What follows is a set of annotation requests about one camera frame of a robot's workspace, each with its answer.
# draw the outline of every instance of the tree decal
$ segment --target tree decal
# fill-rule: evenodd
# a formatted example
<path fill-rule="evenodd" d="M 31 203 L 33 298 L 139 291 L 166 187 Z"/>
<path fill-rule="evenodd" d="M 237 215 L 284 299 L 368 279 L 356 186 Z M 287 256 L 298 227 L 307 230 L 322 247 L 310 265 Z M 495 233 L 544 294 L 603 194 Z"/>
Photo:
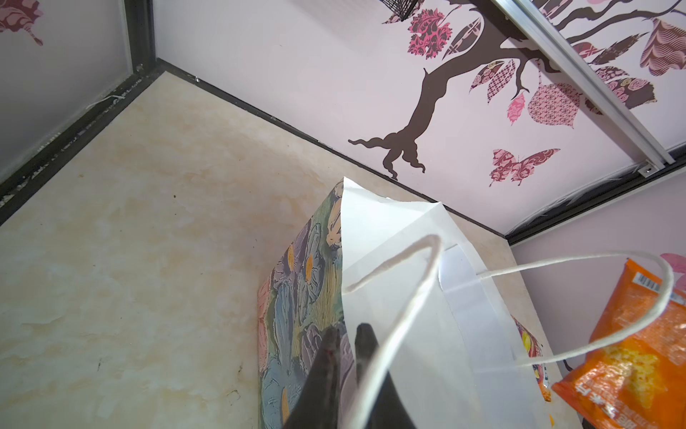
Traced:
<path fill-rule="evenodd" d="M 42 15 L 36 0 L 0 0 L 0 33 L 5 30 L 25 30 L 38 46 L 43 46 L 43 41 L 32 31 L 36 19 Z"/>
<path fill-rule="evenodd" d="M 561 31 L 571 22 L 577 20 L 600 20 L 617 3 L 629 3 L 630 1 L 590 0 L 589 3 L 592 4 L 605 4 L 601 10 L 594 10 L 590 6 L 574 9 L 568 12 L 555 25 L 555 28 Z M 659 76 L 669 69 L 683 69 L 686 66 L 686 32 L 658 19 L 670 12 L 684 14 L 684 12 L 675 10 L 680 2 L 681 0 L 677 0 L 668 9 L 658 12 L 634 10 L 629 13 L 617 14 L 583 34 L 568 37 L 567 42 L 587 62 L 593 66 L 603 66 L 598 67 L 596 73 L 599 76 L 601 74 L 606 76 L 608 85 L 616 86 L 615 94 L 628 108 L 653 102 L 655 98 L 653 85 L 650 82 L 632 80 L 632 78 L 617 81 L 613 79 L 618 76 L 616 73 L 624 72 L 607 65 L 627 52 L 648 33 L 628 35 L 625 39 L 619 40 L 607 48 L 594 47 L 586 39 L 615 23 L 631 19 L 637 19 L 637 22 L 639 19 L 652 19 L 654 28 L 649 36 L 648 45 L 643 51 L 641 66 L 648 67 L 654 76 Z M 508 39 L 522 42 L 527 38 L 491 0 L 448 0 L 448 3 L 454 5 L 455 8 L 445 15 L 438 9 L 420 10 L 421 3 L 418 2 L 417 4 L 420 6 L 413 11 L 414 18 L 409 28 L 412 36 L 408 52 L 431 59 L 435 58 L 447 46 L 442 56 L 442 64 L 431 72 L 424 69 L 421 94 L 406 127 L 400 131 L 391 132 L 385 137 L 372 137 L 369 140 L 348 140 L 354 145 L 361 144 L 367 148 L 387 149 L 388 154 L 383 159 L 383 166 L 394 180 L 397 180 L 398 174 L 393 169 L 393 162 L 399 157 L 402 157 L 412 167 L 421 168 L 422 172 L 426 171 L 424 164 L 418 160 L 418 148 L 415 141 L 427 130 L 436 108 L 436 102 L 445 95 L 450 79 L 479 69 L 469 91 L 471 92 L 478 86 L 488 83 L 486 96 L 490 101 L 514 77 L 516 91 L 512 95 L 513 102 L 506 112 L 507 118 L 513 124 L 522 114 L 527 103 L 524 93 L 530 93 L 529 89 L 525 88 L 521 82 L 521 76 L 527 68 L 527 64 L 531 60 L 538 60 L 539 73 L 541 67 L 546 73 L 560 72 L 551 66 L 548 58 L 538 49 L 501 47 Z M 561 14 L 567 11 L 572 2 L 571 0 L 533 0 L 533 3 L 544 16 L 552 20 L 557 16 L 562 16 Z M 453 40 L 448 43 L 453 31 L 445 20 L 451 13 L 460 8 L 477 11 L 481 14 L 481 18 L 457 32 Z M 387 23 L 393 22 L 397 21 L 392 19 L 387 21 Z M 540 81 L 539 76 L 539 87 L 528 102 L 527 111 L 532 119 L 540 124 L 573 126 L 574 117 L 578 112 L 579 105 L 581 105 L 582 94 L 569 84 L 542 85 Z M 597 113 L 600 113 L 588 99 L 585 100 L 584 105 L 591 111 L 595 109 Z"/>

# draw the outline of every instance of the marble floor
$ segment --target marble floor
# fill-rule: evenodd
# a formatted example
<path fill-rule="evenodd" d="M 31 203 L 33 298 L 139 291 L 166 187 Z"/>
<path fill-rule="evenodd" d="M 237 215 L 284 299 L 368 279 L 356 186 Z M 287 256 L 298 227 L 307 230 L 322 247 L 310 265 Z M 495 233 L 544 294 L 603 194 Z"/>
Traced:
<path fill-rule="evenodd" d="M 0 227 L 0 426 L 256 427 L 257 288 L 343 176 L 420 199 L 163 74 Z M 521 276 L 496 284 L 549 352 Z"/>

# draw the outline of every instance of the wall decal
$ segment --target wall decal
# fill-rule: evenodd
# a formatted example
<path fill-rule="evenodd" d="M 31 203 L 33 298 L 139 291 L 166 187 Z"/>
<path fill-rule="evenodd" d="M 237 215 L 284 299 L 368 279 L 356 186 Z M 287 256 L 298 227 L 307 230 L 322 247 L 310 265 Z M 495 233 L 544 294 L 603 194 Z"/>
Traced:
<path fill-rule="evenodd" d="M 586 58 L 587 56 L 591 56 L 602 51 L 602 49 L 598 49 L 588 42 L 577 43 L 573 46 L 573 48 L 576 51 L 576 53 L 581 56 L 581 58 Z"/>
<path fill-rule="evenodd" d="M 495 96 L 496 94 L 498 94 L 498 92 L 500 92 L 500 90 L 508 84 L 508 82 L 510 81 L 510 79 L 512 79 L 512 76 L 514 74 L 515 60 L 510 60 L 510 62 L 508 62 L 508 65 L 506 65 L 501 71 L 497 72 L 495 76 L 493 76 L 493 79 L 491 79 L 488 83 L 488 92 L 486 93 L 489 103 L 490 99 L 493 98 L 493 96 Z"/>
<path fill-rule="evenodd" d="M 413 33 L 410 38 L 410 48 L 407 52 L 414 55 L 424 55 L 427 59 L 435 58 L 443 47 L 453 30 L 445 23 L 446 16 L 436 10 L 424 9 L 420 14 L 412 19 L 412 25 L 408 30 Z"/>
<path fill-rule="evenodd" d="M 607 82 L 607 86 L 627 108 L 634 108 L 643 104 L 655 103 L 655 88 L 652 83 L 645 79 L 639 78 L 624 78 Z M 586 99 L 586 107 L 596 115 L 602 115 L 602 112 L 588 99 Z"/>
<path fill-rule="evenodd" d="M 660 256 L 672 266 L 675 273 L 682 274 L 674 284 L 674 289 L 686 292 L 686 257 L 676 253 L 663 253 Z"/>
<path fill-rule="evenodd" d="M 417 11 L 419 11 L 422 8 L 423 4 L 424 4 L 424 0 L 417 1 L 417 3 L 412 8 L 412 12 L 410 12 L 410 16 L 414 16 L 414 14 L 416 14 Z M 393 24 L 393 23 L 398 23 L 398 22 L 400 22 L 400 17 L 396 14 L 393 14 L 390 16 L 390 18 L 384 24 Z"/>
<path fill-rule="evenodd" d="M 512 173 L 511 181 L 519 182 L 517 186 L 520 186 L 525 178 L 534 173 L 535 165 L 543 164 L 557 152 L 560 152 L 560 150 L 548 149 L 518 161 L 515 159 L 515 156 L 507 150 L 493 150 L 493 165 L 495 165 L 495 170 L 490 172 L 490 178 L 493 179 L 493 182 L 491 182 L 488 187 L 494 182 L 504 181 L 510 173 Z"/>
<path fill-rule="evenodd" d="M 469 92 L 471 92 L 472 89 L 476 88 L 477 86 L 481 84 L 485 84 L 489 80 L 493 79 L 493 76 L 500 70 L 500 67 L 505 64 L 504 61 L 493 61 L 489 65 L 485 66 L 477 75 L 474 77 L 474 81 L 472 82 L 472 86 L 469 89 Z"/>
<path fill-rule="evenodd" d="M 529 102 L 529 116 L 539 124 L 574 128 L 581 94 L 570 84 L 544 85 L 539 70 L 539 88 Z"/>
<path fill-rule="evenodd" d="M 653 31 L 643 55 L 641 67 L 650 74 L 661 76 L 669 69 L 683 69 L 686 65 L 686 31 L 653 19 Z"/>
<path fill-rule="evenodd" d="M 453 39 L 450 44 L 450 48 L 445 52 L 443 58 L 450 54 L 456 54 L 458 52 L 464 52 L 471 47 L 471 45 L 476 42 L 476 39 L 481 34 L 481 19 L 476 19 L 474 22 L 467 25 L 465 28 L 460 30 L 457 36 Z"/>
<path fill-rule="evenodd" d="M 618 56 L 627 52 L 629 48 L 634 45 L 634 43 L 639 41 L 639 39 L 645 36 L 646 34 L 648 33 L 634 34 L 633 36 L 629 36 L 624 40 L 613 43 L 609 48 L 605 49 L 603 52 L 600 53 L 600 55 L 595 57 L 595 60 L 591 61 L 591 64 L 607 64 L 608 62 L 616 59 Z"/>
<path fill-rule="evenodd" d="M 555 24 L 555 28 L 558 31 L 565 29 L 574 21 L 599 21 L 595 27 L 584 33 L 566 38 L 567 42 L 575 47 L 583 58 L 588 58 L 588 61 L 593 65 L 606 65 L 616 60 L 647 33 L 628 36 L 619 42 L 613 43 L 606 49 L 594 47 L 587 41 L 588 38 L 616 23 L 636 19 L 637 25 L 640 25 L 640 22 L 646 19 L 653 19 L 653 33 L 650 35 L 648 46 L 646 46 L 646 50 L 643 53 L 641 66 L 649 67 L 650 72 L 656 76 L 665 73 L 670 68 L 684 68 L 686 65 L 686 32 L 656 19 L 670 12 L 684 14 L 684 12 L 675 10 L 675 7 L 681 3 L 681 0 L 676 0 L 669 8 L 657 12 L 636 9 L 628 13 L 614 15 L 609 13 L 611 11 L 614 12 L 613 8 L 618 3 L 628 3 L 630 1 L 632 0 L 610 0 L 604 5 L 598 6 L 603 3 L 603 0 L 592 0 L 589 3 L 597 5 L 595 7 L 600 8 L 599 10 L 594 10 L 592 6 L 587 6 L 571 9 L 571 12 L 568 10 L 572 3 L 571 0 L 533 0 L 533 4 L 548 19 L 552 20 L 558 16 L 563 16 L 559 23 Z M 559 70 L 553 68 L 550 61 L 538 49 L 502 47 L 508 39 L 523 42 L 527 38 L 490 0 L 448 0 L 447 3 L 454 7 L 447 14 L 444 15 L 439 9 L 421 10 L 421 12 L 414 16 L 412 26 L 410 27 L 413 36 L 408 51 L 414 55 L 423 55 L 429 61 L 440 60 L 441 63 L 430 72 L 426 69 L 424 70 L 421 94 L 407 125 L 401 130 L 386 134 L 385 137 L 348 140 L 351 144 L 362 144 L 367 148 L 387 149 L 388 154 L 383 159 L 383 167 L 387 169 L 395 180 L 397 180 L 398 174 L 393 169 L 393 163 L 399 157 L 402 157 L 410 166 L 421 168 L 422 172 L 426 171 L 426 167 L 418 159 L 416 139 L 424 134 L 431 123 L 436 102 L 445 96 L 447 83 L 450 79 L 479 70 L 474 77 L 470 91 L 479 85 L 489 83 L 486 94 L 487 102 L 489 102 L 497 94 L 505 92 L 501 90 L 505 89 L 505 86 L 508 85 L 512 80 L 512 76 L 514 76 L 515 86 L 512 100 L 518 101 L 517 103 L 511 102 L 507 109 L 507 118 L 513 124 L 521 115 L 521 111 L 523 111 L 524 106 L 521 103 L 526 104 L 526 100 L 519 96 L 524 92 L 530 92 L 528 88 L 522 85 L 522 74 L 527 69 L 527 64 L 531 60 L 539 60 L 542 62 L 546 73 L 559 73 Z M 472 21 L 455 34 L 453 40 L 447 45 L 448 40 L 446 37 L 452 36 L 452 30 L 447 27 L 448 24 L 445 23 L 445 19 L 458 9 L 461 11 L 478 12 L 481 14 L 481 18 Z M 609 18 L 601 20 L 606 14 Z M 436 58 L 438 52 L 442 51 L 445 45 L 448 48 L 445 50 L 443 57 Z M 605 73 L 608 76 L 608 80 L 612 77 L 617 77 L 618 75 L 611 75 L 621 71 L 616 68 L 615 71 L 612 71 L 612 69 L 607 67 L 609 66 L 603 67 L 603 71 L 600 73 Z M 640 96 L 638 94 L 632 95 L 632 93 L 629 93 L 632 90 L 628 88 L 627 83 L 622 93 L 627 95 L 625 103 L 627 103 L 627 106 L 640 106 L 650 102 L 650 100 L 654 100 L 654 96 L 651 97 L 648 94 L 652 91 L 652 88 L 652 84 L 648 82 L 641 89 L 637 90 L 643 91 Z M 529 101 L 528 112 L 532 119 L 540 124 L 573 126 L 573 121 L 580 104 L 580 96 L 581 94 L 569 84 L 539 85 L 536 93 Z"/>
<path fill-rule="evenodd" d="M 524 93 L 521 93 L 515 98 L 512 103 L 510 103 L 510 107 L 508 107 L 508 119 L 510 120 L 511 124 L 514 124 L 515 121 L 519 119 L 521 116 L 521 111 L 524 110 L 524 106 L 526 105 L 526 100 L 524 99 Z"/>
<path fill-rule="evenodd" d="M 43 13 L 38 10 L 36 0 L 0 0 L 0 33 L 5 30 L 17 32 L 24 30 L 43 46 L 43 41 L 34 35 L 33 24 Z"/>

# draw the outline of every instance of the leaf decal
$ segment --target leaf decal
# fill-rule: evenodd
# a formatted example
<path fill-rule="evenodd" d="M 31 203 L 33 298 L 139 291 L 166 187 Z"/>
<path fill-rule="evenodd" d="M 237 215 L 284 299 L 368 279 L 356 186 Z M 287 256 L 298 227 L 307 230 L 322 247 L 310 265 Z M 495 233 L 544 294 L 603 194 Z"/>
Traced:
<path fill-rule="evenodd" d="M 661 76 L 669 69 L 686 67 L 686 31 L 653 19 L 653 30 L 641 55 L 641 67 L 648 67 L 650 74 Z"/>
<path fill-rule="evenodd" d="M 498 71 L 493 79 L 488 83 L 488 102 L 494 95 L 498 94 L 501 89 L 508 84 L 512 76 L 515 74 L 515 60 L 510 60 L 508 64 L 500 71 Z"/>
<path fill-rule="evenodd" d="M 510 103 L 510 107 L 508 107 L 508 119 L 510 120 L 511 124 L 514 124 L 515 121 L 519 119 L 521 116 L 521 111 L 524 110 L 524 106 L 526 105 L 526 100 L 524 99 L 524 93 L 521 93 L 515 98 L 512 103 Z"/>
<path fill-rule="evenodd" d="M 541 8 L 541 13 L 550 20 L 562 13 L 570 4 L 571 0 L 549 0 Z"/>
<path fill-rule="evenodd" d="M 597 74 L 603 82 L 607 82 L 610 79 L 627 76 L 629 73 L 626 73 L 624 70 L 618 69 L 617 67 L 607 66 L 600 67 L 595 71 L 595 74 Z"/>
<path fill-rule="evenodd" d="M 587 56 L 595 55 L 600 52 L 600 49 L 593 46 L 589 42 L 581 42 L 572 46 L 577 54 L 581 55 L 581 58 L 586 58 Z"/>
<path fill-rule="evenodd" d="M 476 76 L 474 76 L 474 81 L 472 82 L 472 86 L 469 89 L 469 92 L 471 92 L 472 89 L 476 88 L 477 86 L 481 84 L 485 84 L 489 80 L 493 79 L 493 76 L 500 70 L 500 67 L 505 64 L 504 61 L 493 61 L 489 65 L 485 66 L 479 73 L 477 73 Z"/>
<path fill-rule="evenodd" d="M 539 124 L 573 128 L 580 95 L 570 84 L 541 85 L 529 101 L 529 115 Z"/>
<path fill-rule="evenodd" d="M 448 26 L 450 23 L 440 25 L 443 21 L 445 21 L 445 15 L 438 9 L 424 9 L 419 12 L 408 28 L 413 35 L 407 52 L 414 55 L 426 54 L 427 59 L 435 58 L 453 34 L 453 30 Z"/>
<path fill-rule="evenodd" d="M 608 82 L 607 86 L 620 101 L 624 103 L 627 108 L 634 108 L 642 106 L 643 104 L 655 103 L 655 88 L 652 83 L 645 79 L 639 78 L 624 78 Z M 595 107 L 591 100 L 586 99 L 586 107 L 596 115 L 602 115 L 602 112 Z"/>
<path fill-rule="evenodd" d="M 414 14 L 416 14 L 417 11 L 421 9 L 423 3 L 424 3 L 424 0 L 417 1 L 417 3 L 412 8 L 412 12 L 410 12 L 410 15 L 408 15 L 407 17 L 409 18 L 410 16 L 414 16 Z M 390 18 L 384 24 L 393 24 L 393 23 L 399 23 L 399 22 L 400 22 L 400 17 L 396 14 L 393 14 L 390 16 Z"/>
<path fill-rule="evenodd" d="M 461 29 L 453 39 L 448 50 L 443 54 L 443 58 L 450 54 L 456 54 L 469 49 L 481 34 L 481 18 L 477 18 L 471 24 Z"/>
<path fill-rule="evenodd" d="M 627 52 L 629 48 L 634 45 L 634 43 L 639 41 L 639 39 L 645 36 L 646 34 L 648 33 L 634 34 L 633 36 L 629 36 L 624 40 L 620 40 L 619 42 L 613 43 L 609 48 L 605 49 L 603 52 L 600 53 L 600 55 L 595 57 L 595 60 L 591 61 L 591 64 L 607 64 L 608 62 L 622 55 L 624 52 Z"/>
<path fill-rule="evenodd" d="M 491 182 L 488 187 L 494 182 L 504 181 L 510 173 L 512 173 L 511 181 L 519 182 L 518 185 L 521 185 L 525 178 L 534 173 L 534 166 L 543 164 L 559 151 L 559 149 L 548 149 L 535 153 L 521 161 L 517 161 L 515 156 L 507 150 L 493 150 L 493 165 L 495 165 L 495 170 L 490 172 L 490 178 L 493 182 Z"/>

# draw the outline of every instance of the white string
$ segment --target white string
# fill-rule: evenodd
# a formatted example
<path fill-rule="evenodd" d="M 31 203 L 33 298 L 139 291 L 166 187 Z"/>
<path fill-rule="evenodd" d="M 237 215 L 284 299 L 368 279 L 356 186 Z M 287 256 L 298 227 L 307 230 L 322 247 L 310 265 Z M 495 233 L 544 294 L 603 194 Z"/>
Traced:
<path fill-rule="evenodd" d="M 519 266 L 513 266 L 511 268 L 505 268 L 503 270 L 494 270 L 483 273 L 479 276 L 480 280 L 488 279 L 489 277 L 495 277 L 497 275 L 516 273 L 517 271 L 529 270 L 531 268 L 538 268 L 541 266 L 559 264 L 561 262 L 567 261 L 578 261 L 580 259 L 593 259 L 596 257 L 611 257 L 611 256 L 631 256 L 631 257 L 642 257 L 650 259 L 663 269 L 663 282 L 660 287 L 660 292 L 658 292 L 657 300 L 650 310 L 646 312 L 636 323 L 621 329 L 614 334 L 603 337 L 599 340 L 593 341 L 592 343 L 579 347 L 574 350 L 566 351 L 565 353 L 556 354 L 550 357 L 538 357 L 538 358 L 526 358 L 518 361 L 520 367 L 527 367 L 529 365 L 545 364 L 551 362 L 558 362 L 562 359 L 570 359 L 582 354 L 589 353 L 593 350 L 598 350 L 609 345 L 619 343 L 620 341 L 626 340 L 628 337 L 636 334 L 638 331 L 647 327 L 649 324 L 653 323 L 655 319 L 660 317 L 660 315 L 665 311 L 667 305 L 670 303 L 670 298 L 672 297 L 672 290 L 674 289 L 674 270 L 672 266 L 667 263 L 663 258 L 653 255 L 648 252 L 639 251 L 610 251 L 602 253 L 594 253 L 590 255 L 579 255 L 579 256 L 567 256 L 567 257 L 556 257 L 551 259 L 543 259 L 541 261 L 532 262 L 531 264 L 524 264 Z"/>
<path fill-rule="evenodd" d="M 431 248 L 431 255 L 429 256 L 429 263 L 424 271 L 424 275 L 419 281 L 415 293 L 410 297 L 410 300 L 405 304 L 405 308 L 396 318 L 388 338 L 384 340 L 372 356 L 367 372 L 365 372 L 364 377 L 362 377 L 362 382 L 357 389 L 353 404 L 346 415 L 346 421 L 343 425 L 344 429 L 364 429 L 367 425 L 367 421 L 369 420 L 369 416 L 374 408 L 379 391 L 381 390 L 381 385 L 386 378 L 388 368 L 390 368 L 390 364 L 393 362 L 407 331 L 410 330 L 417 314 L 419 314 L 426 303 L 429 292 L 431 292 L 431 287 L 436 282 L 438 267 L 440 265 L 440 254 L 442 252 L 440 237 L 438 235 L 427 235 L 426 237 L 421 238 L 398 255 L 395 255 L 379 265 L 371 273 L 362 277 L 360 281 L 350 285 L 342 291 L 342 294 L 349 294 L 360 289 L 377 275 L 402 264 L 415 253 L 425 248 Z"/>
<path fill-rule="evenodd" d="M 88 109 L 90 109 L 91 107 L 93 107 L 94 105 L 96 105 L 96 104 L 98 104 L 98 103 L 102 103 L 103 101 L 105 101 L 105 100 L 107 100 L 107 99 L 109 99 L 109 98 L 118 98 L 119 100 L 123 100 L 125 97 L 122 97 L 121 95 L 110 95 L 110 96 L 108 96 L 108 97 L 103 98 L 103 99 L 100 100 L 100 101 L 97 101 L 97 102 L 95 102 L 95 103 L 90 103 L 88 106 L 86 106 L 86 109 L 85 109 L 85 110 L 88 110 Z"/>

